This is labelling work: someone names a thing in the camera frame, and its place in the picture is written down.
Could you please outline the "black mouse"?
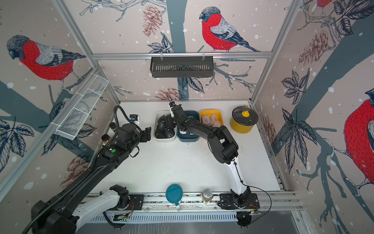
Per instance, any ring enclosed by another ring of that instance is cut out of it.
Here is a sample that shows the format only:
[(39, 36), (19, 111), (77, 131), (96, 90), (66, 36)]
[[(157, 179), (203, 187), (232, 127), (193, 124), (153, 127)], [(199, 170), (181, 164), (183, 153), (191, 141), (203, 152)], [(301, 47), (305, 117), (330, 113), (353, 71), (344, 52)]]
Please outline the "black mouse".
[(164, 129), (164, 135), (165, 135), (165, 138), (172, 138), (175, 136), (175, 131), (171, 127), (166, 127)]
[(165, 115), (162, 115), (159, 120), (158, 120), (158, 124), (165, 124), (166, 123), (166, 116)]
[(165, 116), (165, 123), (166, 123), (166, 126), (171, 129), (174, 129), (176, 127), (176, 124), (174, 123), (173, 117), (171, 115)]
[(164, 132), (161, 131), (161, 130), (159, 130), (159, 129), (156, 129), (154, 135), (155, 135), (155, 138), (157, 138), (157, 139), (164, 139), (164, 138), (166, 138)]

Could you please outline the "pink mouse top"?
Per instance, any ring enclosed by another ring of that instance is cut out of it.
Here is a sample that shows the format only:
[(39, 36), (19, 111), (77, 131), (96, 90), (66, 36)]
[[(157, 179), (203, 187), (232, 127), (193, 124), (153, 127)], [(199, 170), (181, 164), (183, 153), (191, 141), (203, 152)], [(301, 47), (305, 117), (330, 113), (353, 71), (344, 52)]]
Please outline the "pink mouse top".
[(210, 125), (213, 126), (215, 123), (216, 114), (213, 113), (209, 118), (210, 118)]

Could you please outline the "pink mouse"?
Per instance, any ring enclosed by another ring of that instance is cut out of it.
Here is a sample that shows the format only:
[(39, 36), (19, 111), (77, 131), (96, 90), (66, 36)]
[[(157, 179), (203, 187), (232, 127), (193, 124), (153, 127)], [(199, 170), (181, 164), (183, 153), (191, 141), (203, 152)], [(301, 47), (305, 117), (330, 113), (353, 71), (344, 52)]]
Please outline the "pink mouse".
[(213, 126), (215, 123), (216, 114), (213, 113), (209, 118), (210, 118), (210, 125)]
[(202, 123), (211, 126), (211, 120), (208, 115), (203, 115), (202, 116)]
[(219, 121), (215, 121), (212, 125), (212, 127), (221, 127), (221, 123)]

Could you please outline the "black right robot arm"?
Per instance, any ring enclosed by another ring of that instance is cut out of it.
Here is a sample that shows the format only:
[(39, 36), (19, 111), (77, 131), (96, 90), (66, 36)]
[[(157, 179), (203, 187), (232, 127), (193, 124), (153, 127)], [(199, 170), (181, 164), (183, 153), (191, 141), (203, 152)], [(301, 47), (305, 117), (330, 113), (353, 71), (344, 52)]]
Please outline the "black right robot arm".
[(208, 148), (215, 159), (227, 167), (234, 203), (238, 208), (246, 206), (252, 193), (242, 180), (237, 160), (239, 146), (230, 131), (225, 126), (212, 127), (188, 118), (182, 106), (173, 101), (169, 103), (169, 108), (173, 122), (180, 130), (207, 140)]

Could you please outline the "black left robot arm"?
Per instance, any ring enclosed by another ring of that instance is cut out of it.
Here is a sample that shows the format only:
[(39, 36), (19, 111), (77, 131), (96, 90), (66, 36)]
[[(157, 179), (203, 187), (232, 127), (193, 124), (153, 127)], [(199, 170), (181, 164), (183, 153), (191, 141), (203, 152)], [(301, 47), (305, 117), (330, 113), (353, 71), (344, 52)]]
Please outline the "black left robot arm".
[(48, 202), (39, 201), (31, 211), (31, 222), (23, 233), (34, 234), (74, 234), (86, 219), (76, 209), (81, 201), (102, 179), (115, 170), (140, 142), (151, 140), (151, 127), (142, 130), (137, 124), (128, 121), (120, 126), (115, 117), (114, 136), (93, 156), (88, 169), (72, 184), (52, 197)]

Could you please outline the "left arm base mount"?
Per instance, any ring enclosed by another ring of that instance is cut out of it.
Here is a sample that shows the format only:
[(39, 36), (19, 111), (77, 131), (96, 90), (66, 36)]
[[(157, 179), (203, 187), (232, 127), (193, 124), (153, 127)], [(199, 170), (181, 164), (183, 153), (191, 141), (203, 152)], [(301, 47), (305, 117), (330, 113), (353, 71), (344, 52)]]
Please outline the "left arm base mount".
[(130, 194), (130, 201), (133, 203), (135, 211), (141, 211), (144, 203), (144, 195), (143, 194)]

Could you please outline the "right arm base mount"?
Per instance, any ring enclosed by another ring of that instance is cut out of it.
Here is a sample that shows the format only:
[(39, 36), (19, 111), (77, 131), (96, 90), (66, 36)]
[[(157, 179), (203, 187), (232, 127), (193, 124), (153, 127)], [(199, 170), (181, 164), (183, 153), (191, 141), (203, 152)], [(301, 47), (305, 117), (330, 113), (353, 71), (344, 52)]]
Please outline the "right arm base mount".
[(240, 195), (230, 190), (230, 193), (220, 194), (219, 197), (218, 206), (224, 210), (260, 209), (258, 197), (251, 192), (249, 187)]

